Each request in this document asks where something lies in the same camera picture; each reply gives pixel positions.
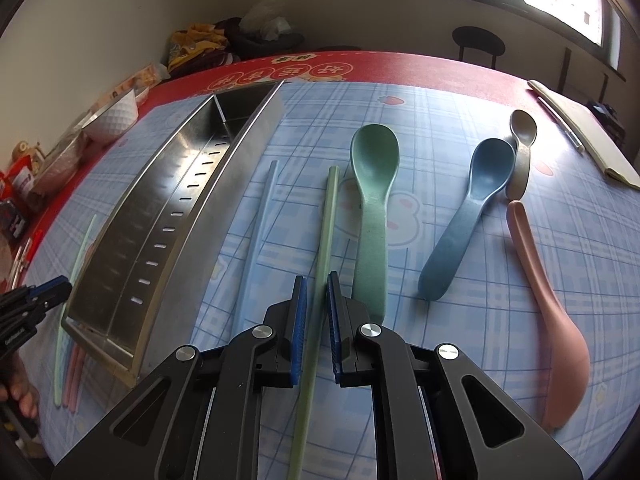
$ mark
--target pen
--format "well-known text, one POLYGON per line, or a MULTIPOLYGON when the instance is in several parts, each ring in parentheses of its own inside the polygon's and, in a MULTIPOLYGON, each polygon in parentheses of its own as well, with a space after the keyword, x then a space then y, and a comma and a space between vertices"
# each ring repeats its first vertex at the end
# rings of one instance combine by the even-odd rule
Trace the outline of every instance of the pen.
POLYGON ((560 128, 564 130, 564 134, 569 137, 571 143, 575 146, 575 149, 580 153, 584 152, 584 144, 578 139, 577 135, 574 131, 569 127, 567 123, 564 122, 564 119, 558 115, 558 113, 551 107, 549 104, 540 96, 538 96, 538 101, 540 101, 545 107, 546 111, 556 120, 556 122, 560 125, 560 128))

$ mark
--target green chopstick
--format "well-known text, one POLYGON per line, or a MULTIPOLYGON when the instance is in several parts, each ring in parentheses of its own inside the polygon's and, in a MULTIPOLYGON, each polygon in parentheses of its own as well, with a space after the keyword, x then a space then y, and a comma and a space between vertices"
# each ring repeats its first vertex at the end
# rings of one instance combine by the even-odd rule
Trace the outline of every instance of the green chopstick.
POLYGON ((318 261, 316 263, 313 303, 306 319, 306 344, 303 355, 302 378, 300 379, 300 393, 298 394, 296 424, 293 429, 293 442, 291 443, 288 480, 298 480, 300 478, 302 461, 305 456, 306 434, 309 430, 311 402, 314 398, 316 371, 318 370, 320 338, 325 317, 324 296, 326 293, 326 277, 329 274, 331 263, 339 178, 340 168, 338 166, 330 167, 326 181, 326 197, 324 199, 324 213, 322 214, 322 231, 320 233, 318 261))

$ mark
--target metal screw cap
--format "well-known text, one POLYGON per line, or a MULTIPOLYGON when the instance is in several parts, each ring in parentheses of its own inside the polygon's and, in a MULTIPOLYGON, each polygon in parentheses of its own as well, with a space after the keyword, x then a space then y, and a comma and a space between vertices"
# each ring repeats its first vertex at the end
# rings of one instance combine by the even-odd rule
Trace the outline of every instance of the metal screw cap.
POLYGON ((438 354, 440 354, 440 357, 443 359, 453 360, 458 357, 458 349, 453 345, 440 345, 438 354))
POLYGON ((193 346, 181 346, 175 351, 175 358, 178 361, 189 361, 193 359, 196 355, 196 351, 193 346))
POLYGON ((254 326, 254 329, 251 330, 251 333, 256 339, 267 339, 268 337, 271 337, 271 335, 273 334, 273 330, 268 325, 258 325, 254 326))
POLYGON ((382 333, 382 329, 375 323, 365 323, 360 327, 360 333, 366 337, 376 337, 382 333))

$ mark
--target finger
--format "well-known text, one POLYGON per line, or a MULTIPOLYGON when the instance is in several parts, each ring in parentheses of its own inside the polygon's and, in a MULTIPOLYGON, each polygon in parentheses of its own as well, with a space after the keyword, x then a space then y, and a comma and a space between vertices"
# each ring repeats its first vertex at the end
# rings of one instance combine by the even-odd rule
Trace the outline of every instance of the finger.
POLYGON ((33 409, 33 396, 31 395, 31 392, 28 392, 23 398, 20 399, 20 402, 18 402, 18 405, 20 406, 20 412, 26 416, 26 417, 30 417, 31 416, 31 410, 33 409))
POLYGON ((31 395, 32 407, 29 416, 31 418, 36 418, 38 416, 38 403, 40 402, 40 393, 38 389, 33 386, 33 384, 29 384, 29 394, 31 395))
POLYGON ((15 400, 20 400, 29 391, 29 378, 27 377, 27 370, 18 352, 14 353, 12 361, 14 373, 9 380, 11 396, 15 400))

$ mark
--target light blue chopstick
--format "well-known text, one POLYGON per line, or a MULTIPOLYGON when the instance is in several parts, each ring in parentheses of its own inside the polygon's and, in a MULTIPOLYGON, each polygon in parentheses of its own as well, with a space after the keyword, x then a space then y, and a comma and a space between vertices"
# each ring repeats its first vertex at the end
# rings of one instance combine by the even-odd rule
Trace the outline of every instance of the light blue chopstick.
POLYGON ((276 181, 278 179, 278 161, 271 161, 269 167, 269 174, 267 175, 267 181, 264 183, 264 191, 262 192, 262 199, 260 200, 260 207, 258 213, 255 216, 254 232, 249 242, 249 250, 246 254, 246 260, 244 261, 244 269, 242 270, 242 279, 240 280, 240 291, 238 292, 238 299, 236 300, 236 309, 234 310, 234 321, 231 325, 231 337, 234 338, 242 332, 242 326, 246 318, 246 308, 249 298, 249 283, 251 282, 251 276, 254 272, 255 261, 258 259, 258 248, 262 243, 264 237, 264 229, 267 221, 267 207, 271 202, 271 196, 273 190, 276 187, 276 181))
MULTIPOLYGON (((69 282, 72 285, 76 284, 76 280, 78 279, 78 274, 80 273, 80 269, 82 268, 82 259, 84 258, 84 254, 86 253, 87 242, 89 241, 89 233, 91 232, 92 227, 94 226, 94 222, 97 218, 97 215, 92 216, 91 221, 89 222, 89 227, 87 227, 84 232, 84 236, 82 237, 82 243, 80 244, 80 248, 78 249, 78 254, 76 255, 76 260, 74 262, 74 266, 71 269, 71 275, 69 276, 69 282)), ((57 408, 62 404, 62 388, 65 383, 65 371, 67 368, 67 364, 69 361, 69 356, 71 355, 71 347, 73 346, 73 341, 69 341, 67 345, 67 352, 63 356, 62 355, 62 345, 65 339, 65 329, 62 328, 62 315, 65 313, 66 303, 62 306, 58 307, 58 338, 56 339, 56 357, 54 361, 54 371, 53 371, 53 403, 57 408)))

